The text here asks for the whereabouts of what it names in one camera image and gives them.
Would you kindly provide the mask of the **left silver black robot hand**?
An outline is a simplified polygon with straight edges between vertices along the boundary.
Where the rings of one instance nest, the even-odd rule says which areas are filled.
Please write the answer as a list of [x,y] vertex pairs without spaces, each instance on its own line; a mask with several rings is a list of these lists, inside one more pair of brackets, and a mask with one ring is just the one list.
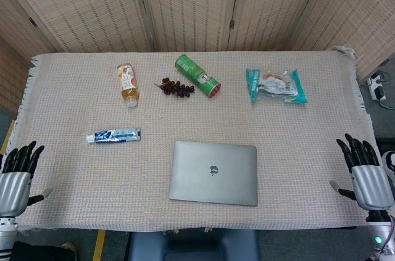
[[52,192],[48,187],[38,195],[31,196],[30,189],[39,157],[44,146],[36,147],[36,141],[15,148],[7,155],[1,168],[1,217],[15,218],[27,207],[43,201]]

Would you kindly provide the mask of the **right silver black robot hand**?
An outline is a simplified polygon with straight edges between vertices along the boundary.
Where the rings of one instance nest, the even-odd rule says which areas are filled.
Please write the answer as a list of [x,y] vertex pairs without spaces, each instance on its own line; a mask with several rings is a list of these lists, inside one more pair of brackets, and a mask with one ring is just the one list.
[[380,164],[376,151],[368,141],[360,141],[345,134],[344,142],[337,139],[341,148],[353,190],[344,189],[331,180],[330,186],[364,210],[389,210],[394,205],[394,196],[385,169]]

